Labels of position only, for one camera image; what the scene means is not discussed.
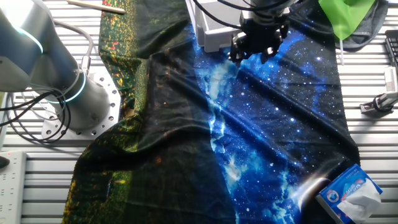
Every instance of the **tissue box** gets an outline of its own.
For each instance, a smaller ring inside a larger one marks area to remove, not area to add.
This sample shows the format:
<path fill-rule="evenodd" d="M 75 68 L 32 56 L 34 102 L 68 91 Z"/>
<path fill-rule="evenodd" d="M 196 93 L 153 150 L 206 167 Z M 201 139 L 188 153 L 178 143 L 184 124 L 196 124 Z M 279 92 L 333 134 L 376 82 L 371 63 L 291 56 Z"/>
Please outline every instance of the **tissue box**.
<path fill-rule="evenodd" d="M 325 187 L 315 198 L 321 206 L 329 213 L 329 215 L 339 224 L 347 224 L 351 221 L 345 213 L 343 213 L 337 205 L 344 201 L 346 197 L 357 191 L 366 179 L 369 179 L 375 186 L 379 194 L 382 193 L 377 184 L 363 171 L 357 164 L 346 169 L 332 183 Z"/>

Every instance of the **wrinkled cloth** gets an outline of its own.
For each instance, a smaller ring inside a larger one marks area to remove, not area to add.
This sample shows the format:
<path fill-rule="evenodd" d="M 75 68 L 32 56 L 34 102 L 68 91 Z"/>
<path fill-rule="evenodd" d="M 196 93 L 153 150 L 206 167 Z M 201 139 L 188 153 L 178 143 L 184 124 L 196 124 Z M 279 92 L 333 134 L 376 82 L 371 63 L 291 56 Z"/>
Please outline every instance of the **wrinkled cloth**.
<path fill-rule="evenodd" d="M 296 15 L 327 21 L 310 2 Z M 359 164 L 333 34 L 293 22 L 238 69 L 197 46 L 183 0 L 104 4 L 127 11 L 99 36 L 122 120 L 77 161 L 63 223 L 333 223 L 306 191 Z"/>

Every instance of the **white mounting plate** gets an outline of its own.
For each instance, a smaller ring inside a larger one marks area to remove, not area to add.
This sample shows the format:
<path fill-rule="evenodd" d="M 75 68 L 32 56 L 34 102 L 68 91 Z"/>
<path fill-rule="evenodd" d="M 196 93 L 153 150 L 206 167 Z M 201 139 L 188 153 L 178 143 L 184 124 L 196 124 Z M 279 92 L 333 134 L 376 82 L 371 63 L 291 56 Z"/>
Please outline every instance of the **white mounting plate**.
<path fill-rule="evenodd" d="M 242 7 L 248 6 L 242 0 L 227 1 Z M 217 0 L 198 0 L 198 2 L 215 17 L 240 26 L 241 10 L 226 6 Z M 217 52 L 220 48 L 231 46 L 232 35 L 239 33 L 240 30 L 226 27 L 214 21 L 202 12 L 192 0 L 185 0 L 185 3 L 187 4 L 198 45 L 204 47 L 205 52 Z"/>
<path fill-rule="evenodd" d="M 63 140 L 94 140 L 100 134 L 105 132 L 108 128 L 115 125 L 119 120 L 121 97 L 110 75 L 102 70 L 98 73 L 90 73 L 88 75 L 88 78 L 90 78 L 96 83 L 101 84 L 105 88 L 109 96 L 109 102 L 111 103 L 108 114 L 105 116 L 102 122 L 100 122 L 97 126 L 94 126 L 90 129 L 86 129 L 84 131 L 73 131 L 69 129 L 67 133 L 64 135 L 64 137 L 62 137 Z M 54 111 L 54 108 L 50 104 L 47 109 L 50 111 Z M 50 118 L 52 116 L 54 116 L 52 113 L 46 112 L 45 114 L 46 118 Z M 61 122 L 59 120 L 56 121 L 45 120 L 42 129 L 43 138 L 47 138 L 53 135 L 58 130 L 58 127 L 60 125 Z M 61 131 L 55 137 L 53 137 L 53 139 L 58 138 L 61 135 L 60 133 Z"/>
<path fill-rule="evenodd" d="M 24 193 L 26 153 L 0 152 L 10 163 L 0 169 L 0 223 L 20 224 Z"/>

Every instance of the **slotted metal surface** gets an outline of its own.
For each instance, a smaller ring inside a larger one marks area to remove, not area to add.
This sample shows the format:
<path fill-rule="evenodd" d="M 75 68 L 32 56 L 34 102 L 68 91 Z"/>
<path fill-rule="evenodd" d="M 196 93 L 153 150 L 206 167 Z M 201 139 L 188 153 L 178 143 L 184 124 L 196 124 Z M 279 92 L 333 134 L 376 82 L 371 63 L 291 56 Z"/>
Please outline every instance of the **slotted metal surface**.
<path fill-rule="evenodd" d="M 102 4 L 102 1 L 90 1 Z M 45 1 L 54 19 L 87 31 L 98 45 L 101 12 L 68 5 L 66 1 Z M 384 27 L 372 42 L 356 53 L 345 53 L 345 65 L 337 57 L 348 127 L 359 146 L 362 168 L 383 189 L 382 206 L 368 223 L 398 223 L 398 111 L 380 119 L 362 115 L 359 104 L 385 92 L 384 68 L 389 59 L 382 45 L 388 29 L 398 29 L 398 0 L 390 1 Z M 72 55 L 80 61 L 88 42 L 81 35 L 61 27 L 56 30 Z M 97 49 L 93 50 L 91 73 L 108 74 Z M 35 109 L 44 115 L 45 111 Z M 24 125 L 40 137 L 43 120 L 32 112 L 22 117 Z M 22 223 L 60 223 L 75 162 L 89 141 L 60 141 L 49 147 L 32 144 L 7 129 L 2 151 L 25 150 Z"/>

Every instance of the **star pattern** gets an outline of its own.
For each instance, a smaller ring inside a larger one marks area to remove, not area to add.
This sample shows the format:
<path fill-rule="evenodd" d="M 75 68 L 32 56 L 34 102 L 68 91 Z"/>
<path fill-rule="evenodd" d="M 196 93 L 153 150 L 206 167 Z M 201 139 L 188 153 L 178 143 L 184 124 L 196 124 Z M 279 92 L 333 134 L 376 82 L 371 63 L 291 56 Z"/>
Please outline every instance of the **star pattern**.
<path fill-rule="evenodd" d="M 209 104 L 210 143 L 236 223 L 299 223 L 302 205 L 295 193 L 320 167 L 318 158 L 345 160 L 337 151 L 320 150 L 334 147 L 333 138 L 295 111 L 346 126 L 340 81 L 331 71 L 335 54 L 297 30 L 264 65 L 252 55 L 237 68 L 227 60 L 229 49 L 207 54 L 195 39 L 193 48 L 198 85 Z"/>

